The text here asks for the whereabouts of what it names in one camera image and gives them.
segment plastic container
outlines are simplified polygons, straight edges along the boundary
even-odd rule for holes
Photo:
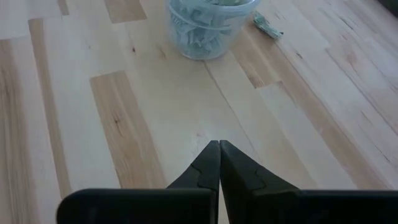
[[[166,0],[169,36],[181,53],[194,60],[223,55],[244,20],[260,0],[219,6],[203,0]]]

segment clear plastic container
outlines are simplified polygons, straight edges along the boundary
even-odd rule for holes
[[[219,6],[203,0],[166,0],[169,35],[181,53],[194,60],[223,55],[260,0]]]

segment wooden floor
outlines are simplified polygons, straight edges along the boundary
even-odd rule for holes
[[[257,10],[280,40],[248,22],[199,62],[160,0],[0,0],[1,223],[55,223],[89,187],[165,187],[212,139],[303,189],[398,189],[398,20],[375,0]]]

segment black tool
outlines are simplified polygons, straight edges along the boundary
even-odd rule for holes
[[[228,141],[211,141],[166,189],[89,189],[58,224],[217,223],[221,179],[230,223],[398,223],[398,192],[300,190]]]

